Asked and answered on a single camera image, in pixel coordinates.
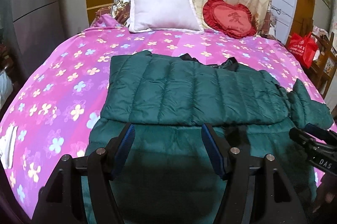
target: red heart-shaped pillow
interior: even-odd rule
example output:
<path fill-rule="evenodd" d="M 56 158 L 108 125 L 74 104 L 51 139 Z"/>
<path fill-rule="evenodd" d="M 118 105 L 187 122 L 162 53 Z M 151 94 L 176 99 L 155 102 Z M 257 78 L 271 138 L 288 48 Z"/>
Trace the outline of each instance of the red heart-shaped pillow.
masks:
<path fill-rule="evenodd" d="M 251 25 L 252 14 L 242 4 L 233 6 L 224 0 L 208 0 L 203 6 L 203 19 L 211 28 L 232 38 L 241 39 L 256 33 Z"/>

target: pink floral bedsheet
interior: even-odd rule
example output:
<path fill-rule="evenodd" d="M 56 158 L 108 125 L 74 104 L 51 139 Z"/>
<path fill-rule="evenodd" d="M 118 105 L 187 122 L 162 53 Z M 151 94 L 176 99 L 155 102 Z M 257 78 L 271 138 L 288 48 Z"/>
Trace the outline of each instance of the pink floral bedsheet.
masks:
<path fill-rule="evenodd" d="M 176 31 L 131 34 L 109 15 L 59 45 L 31 75 L 0 123 L 0 135 L 18 126 L 13 168 L 6 170 L 13 192 L 31 217 L 38 190 L 63 154 L 83 156 L 99 119 L 108 88 L 110 58 L 141 50 L 169 56 L 189 53 L 204 64 L 238 62 L 268 71 L 288 91 L 296 78 L 312 99 L 323 102 L 295 58 L 278 42 L 259 37 L 241 40 L 209 30 L 204 35 Z M 322 172 L 316 170 L 316 182 Z"/>

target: red shopping bag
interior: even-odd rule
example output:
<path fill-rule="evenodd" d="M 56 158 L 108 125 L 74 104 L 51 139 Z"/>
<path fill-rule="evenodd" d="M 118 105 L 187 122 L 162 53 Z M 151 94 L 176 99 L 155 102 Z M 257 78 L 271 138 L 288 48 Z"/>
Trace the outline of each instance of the red shopping bag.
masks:
<path fill-rule="evenodd" d="M 318 45 L 316 45 L 315 41 L 311 38 L 311 32 L 303 38 L 297 33 L 294 33 L 288 45 L 288 51 L 291 52 L 296 60 L 305 68 L 311 66 L 317 49 Z"/>

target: quilted panel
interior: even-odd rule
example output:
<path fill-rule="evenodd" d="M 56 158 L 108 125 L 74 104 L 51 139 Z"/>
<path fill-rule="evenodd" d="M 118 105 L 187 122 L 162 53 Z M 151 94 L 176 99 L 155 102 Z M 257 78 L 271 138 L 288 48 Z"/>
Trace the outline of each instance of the quilted panel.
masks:
<path fill-rule="evenodd" d="M 143 51 L 111 58 L 101 117 L 181 126 L 273 124 L 288 116 L 287 103 L 268 73 L 244 65 L 233 72 Z"/>
<path fill-rule="evenodd" d="M 299 79 L 296 80 L 293 90 L 288 93 L 288 98 L 291 103 L 291 119 L 296 127 L 302 129 L 311 123 L 322 129 L 329 129 L 333 124 L 329 108 L 325 104 L 311 100 Z"/>

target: chinese character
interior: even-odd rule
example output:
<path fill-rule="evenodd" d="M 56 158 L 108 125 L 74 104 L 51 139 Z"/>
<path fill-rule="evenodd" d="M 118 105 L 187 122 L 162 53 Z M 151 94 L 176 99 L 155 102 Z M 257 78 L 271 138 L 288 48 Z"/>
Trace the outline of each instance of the chinese character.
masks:
<path fill-rule="evenodd" d="M 243 24 L 239 21 L 239 18 L 241 18 L 241 16 L 237 12 L 228 14 L 228 17 L 233 17 L 233 19 L 231 19 L 230 22 L 239 23 L 240 25 L 243 26 Z"/>

